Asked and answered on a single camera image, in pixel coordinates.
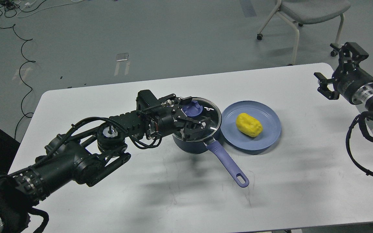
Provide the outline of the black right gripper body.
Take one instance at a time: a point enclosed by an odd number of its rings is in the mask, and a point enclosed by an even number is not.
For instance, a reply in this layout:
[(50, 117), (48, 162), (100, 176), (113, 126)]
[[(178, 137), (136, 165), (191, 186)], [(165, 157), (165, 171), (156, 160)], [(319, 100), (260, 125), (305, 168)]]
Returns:
[(341, 94), (350, 104), (359, 105), (366, 99), (363, 92), (372, 90), (373, 76), (362, 68), (354, 68), (351, 71), (336, 69), (333, 73), (335, 83), (333, 88)]

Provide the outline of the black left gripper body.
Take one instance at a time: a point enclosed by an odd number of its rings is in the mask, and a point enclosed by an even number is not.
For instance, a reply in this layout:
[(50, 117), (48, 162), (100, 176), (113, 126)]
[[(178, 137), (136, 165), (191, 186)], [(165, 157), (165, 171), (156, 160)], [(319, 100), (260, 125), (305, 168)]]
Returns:
[(157, 131), (160, 136), (168, 136), (182, 129), (182, 124), (177, 120), (179, 105), (160, 106), (156, 109)]

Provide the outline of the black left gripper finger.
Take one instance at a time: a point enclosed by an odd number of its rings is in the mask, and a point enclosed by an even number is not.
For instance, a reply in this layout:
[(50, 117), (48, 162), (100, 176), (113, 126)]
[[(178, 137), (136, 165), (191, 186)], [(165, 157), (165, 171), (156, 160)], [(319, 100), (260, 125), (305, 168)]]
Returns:
[(164, 104), (171, 102), (170, 105), (161, 108), (160, 113), (163, 115), (174, 115), (179, 109), (182, 109), (184, 105), (192, 102), (193, 97), (177, 97), (175, 94), (169, 94), (165, 97), (161, 97), (160, 101)]
[(177, 138), (183, 141), (199, 141), (212, 134), (210, 129), (212, 117), (198, 116), (187, 117), (185, 114), (177, 114)]

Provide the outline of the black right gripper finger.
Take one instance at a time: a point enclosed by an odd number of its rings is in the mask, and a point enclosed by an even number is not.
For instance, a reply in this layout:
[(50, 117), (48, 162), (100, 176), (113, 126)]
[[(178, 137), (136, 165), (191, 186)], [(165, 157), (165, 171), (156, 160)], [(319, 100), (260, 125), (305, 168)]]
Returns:
[(332, 43), (331, 48), (333, 48), (331, 55), (339, 56), (336, 73), (353, 72), (360, 68), (360, 62), (369, 57), (369, 54), (355, 42), (346, 42), (342, 46)]
[(329, 100), (339, 99), (340, 93), (337, 90), (331, 91), (328, 88), (329, 84), (333, 84), (336, 82), (335, 78), (327, 79), (320, 72), (314, 72), (314, 76), (318, 79), (319, 87), (317, 88), (317, 91), (319, 93), (321, 93), (324, 97), (326, 97)]

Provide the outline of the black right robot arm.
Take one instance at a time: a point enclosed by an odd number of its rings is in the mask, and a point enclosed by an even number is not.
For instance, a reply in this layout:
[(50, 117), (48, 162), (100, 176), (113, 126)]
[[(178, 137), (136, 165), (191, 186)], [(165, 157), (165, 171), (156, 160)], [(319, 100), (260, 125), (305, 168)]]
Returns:
[(332, 77), (327, 79), (323, 74), (315, 72), (319, 87), (317, 91), (329, 100), (344, 97), (352, 105), (363, 104), (364, 112), (358, 114), (348, 128), (346, 150), (351, 161), (366, 175), (373, 177), (373, 172), (360, 165), (353, 157), (350, 147), (351, 133), (357, 125), (362, 136), (373, 143), (373, 76), (360, 67), (360, 62), (369, 54), (357, 43), (346, 42), (342, 46), (330, 44), (331, 56), (338, 56), (338, 67)]

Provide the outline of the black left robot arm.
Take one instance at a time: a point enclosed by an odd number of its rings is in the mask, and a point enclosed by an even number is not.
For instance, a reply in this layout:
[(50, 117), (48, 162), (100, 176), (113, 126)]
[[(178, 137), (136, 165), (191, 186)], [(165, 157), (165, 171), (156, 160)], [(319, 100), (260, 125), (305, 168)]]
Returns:
[(126, 138), (141, 150), (152, 149), (176, 132), (182, 140), (196, 139), (215, 119), (192, 97), (157, 99), (150, 90), (141, 90), (136, 105), (118, 116), (85, 118), (58, 134), (35, 164), (12, 174), (0, 172), (0, 233), (22, 232), (30, 215), (43, 218), (35, 229), (42, 233), (49, 215), (36, 205), (70, 181), (92, 187), (120, 168), (131, 158)]

